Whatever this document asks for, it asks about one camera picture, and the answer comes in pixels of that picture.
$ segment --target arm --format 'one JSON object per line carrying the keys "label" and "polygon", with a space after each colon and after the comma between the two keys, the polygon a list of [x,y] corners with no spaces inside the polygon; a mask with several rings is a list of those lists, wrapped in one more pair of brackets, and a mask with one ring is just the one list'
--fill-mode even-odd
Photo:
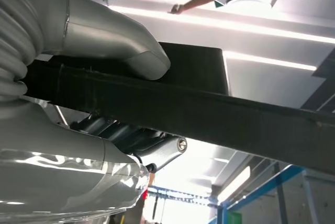
{"label": "arm", "polygon": [[185,3],[184,5],[178,5],[176,4],[174,5],[171,13],[172,14],[181,14],[184,11],[189,10],[189,9],[192,9],[192,8],[195,8],[195,7],[198,7],[198,6],[201,6],[201,5],[204,5],[204,4],[207,4],[210,2],[212,2],[213,0],[190,0],[189,2]]}

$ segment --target human hand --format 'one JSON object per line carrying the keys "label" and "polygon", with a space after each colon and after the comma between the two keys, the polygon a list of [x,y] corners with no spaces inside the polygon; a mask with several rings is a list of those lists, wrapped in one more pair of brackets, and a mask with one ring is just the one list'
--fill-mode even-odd
{"label": "human hand", "polygon": [[184,11],[183,5],[175,4],[172,7],[171,14],[180,15]]}

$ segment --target ceiling light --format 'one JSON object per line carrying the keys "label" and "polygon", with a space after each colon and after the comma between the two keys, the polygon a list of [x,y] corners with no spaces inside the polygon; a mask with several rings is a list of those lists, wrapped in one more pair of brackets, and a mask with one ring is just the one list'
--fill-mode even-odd
{"label": "ceiling light", "polygon": [[214,160],[219,161],[219,162],[223,162],[223,163],[229,163],[229,162],[229,160],[220,159],[220,158],[214,158]]}
{"label": "ceiling light", "polygon": [[217,199],[219,202],[223,202],[228,199],[230,195],[233,194],[248,178],[250,178],[250,166],[246,167],[241,173],[238,174],[236,178],[232,181],[229,185],[223,189],[223,191],[219,194]]}
{"label": "ceiling light", "polygon": [[227,58],[227,59],[238,59],[238,60],[257,62],[257,63],[267,63],[267,64],[285,66],[285,67],[308,70],[308,71],[315,71],[317,69],[317,67],[312,66],[312,65],[292,63],[292,62],[270,59],[270,58],[256,57],[254,55],[241,54],[241,53],[236,53],[236,52],[232,52],[232,51],[223,51],[223,54],[225,58]]}
{"label": "ceiling light", "polygon": [[295,38],[301,40],[309,40],[315,42],[324,42],[335,44],[335,38],[330,37],[321,37],[309,35],[305,33],[298,33],[288,30],[281,29],[273,29],[263,26],[251,25],[247,23],[239,23],[230,20],[221,20],[221,19],[213,19],[199,16],[189,16],[189,15],[172,15],[165,12],[158,12],[152,10],[139,9],[139,8],[128,8],[121,6],[109,6],[110,9],[129,15],[137,15],[137,16],[145,16],[150,18],[158,18],[162,20],[176,21],[179,23],[187,23],[187,24],[195,24],[201,26],[209,26],[215,28],[222,29],[229,29],[243,32],[256,33],[261,35],[269,35],[269,36],[277,36],[277,37],[284,37],[284,38]]}

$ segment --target bolt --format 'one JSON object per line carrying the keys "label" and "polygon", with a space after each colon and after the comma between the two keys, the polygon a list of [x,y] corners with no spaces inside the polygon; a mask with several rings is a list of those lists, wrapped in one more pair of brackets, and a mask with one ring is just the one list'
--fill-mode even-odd
{"label": "bolt", "polygon": [[183,151],[183,150],[186,149],[186,147],[187,147],[187,142],[185,139],[180,139],[178,142],[178,148],[180,151]]}

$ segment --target flexible hose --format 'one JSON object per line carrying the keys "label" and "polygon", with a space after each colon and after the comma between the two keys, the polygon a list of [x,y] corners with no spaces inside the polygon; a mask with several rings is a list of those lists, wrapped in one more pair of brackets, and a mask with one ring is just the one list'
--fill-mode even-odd
{"label": "flexible hose", "polygon": [[43,33],[26,0],[0,0],[0,101],[14,100],[27,88],[18,80],[43,48]]}

